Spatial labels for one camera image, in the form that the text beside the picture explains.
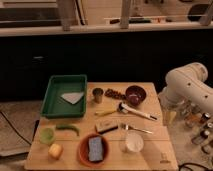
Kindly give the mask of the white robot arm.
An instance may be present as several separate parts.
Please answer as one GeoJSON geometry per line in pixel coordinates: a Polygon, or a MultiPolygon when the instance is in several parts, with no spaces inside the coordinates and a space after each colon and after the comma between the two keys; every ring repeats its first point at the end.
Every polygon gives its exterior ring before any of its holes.
{"type": "Polygon", "coordinates": [[[170,70],[166,76],[166,86],[159,93],[160,104],[173,109],[191,101],[202,111],[213,114],[213,88],[205,84],[208,70],[198,62],[170,70]]]}

